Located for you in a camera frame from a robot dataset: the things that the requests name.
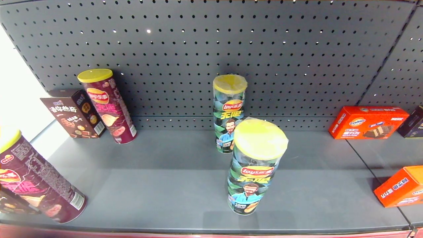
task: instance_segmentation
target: lay's chip canister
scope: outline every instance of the lay's chip canister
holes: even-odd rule
[[[288,138],[275,124],[246,118],[235,129],[228,175],[228,204],[239,215],[252,214],[272,182]]]
[[[233,151],[235,127],[244,117],[246,88],[247,81],[239,75],[221,75],[213,80],[216,147],[222,153]]]

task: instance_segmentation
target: snack box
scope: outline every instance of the snack box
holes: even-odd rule
[[[402,168],[374,194],[386,208],[423,203],[423,166]]]
[[[100,137],[105,127],[85,90],[52,90],[49,95],[41,101],[71,137]]]
[[[386,139],[407,117],[399,107],[345,106],[329,132],[335,139]]]
[[[416,107],[397,131],[405,138],[423,138],[423,107]]]
[[[41,212],[14,192],[0,186],[0,212],[16,214],[40,214]]]

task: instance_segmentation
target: purple lay's can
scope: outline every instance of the purple lay's can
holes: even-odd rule
[[[0,127],[0,183],[58,223],[77,218],[87,197],[72,186],[22,136]]]
[[[110,69],[90,69],[78,75],[116,143],[127,144],[135,139],[137,131],[129,111],[116,87]]]

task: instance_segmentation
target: orange box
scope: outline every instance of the orange box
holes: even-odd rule
[[[386,139],[407,117],[398,107],[345,106],[329,132],[335,139]]]
[[[423,165],[402,168],[374,194],[386,208],[423,203]]]

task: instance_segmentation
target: lay's logo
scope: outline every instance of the lay's logo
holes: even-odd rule
[[[100,103],[100,104],[109,103],[109,95],[105,91],[94,89],[94,88],[88,88],[87,93],[88,93],[88,96],[90,96],[91,100],[93,100],[96,103]]]
[[[271,175],[274,169],[269,166],[247,166],[241,169],[241,174],[246,177],[264,178]]]
[[[223,110],[227,112],[238,111],[242,107],[242,101],[239,99],[231,100],[223,105]]]
[[[359,125],[363,124],[366,121],[366,119],[362,118],[362,117],[358,117],[354,120],[352,120],[349,125],[352,127],[358,127]]]

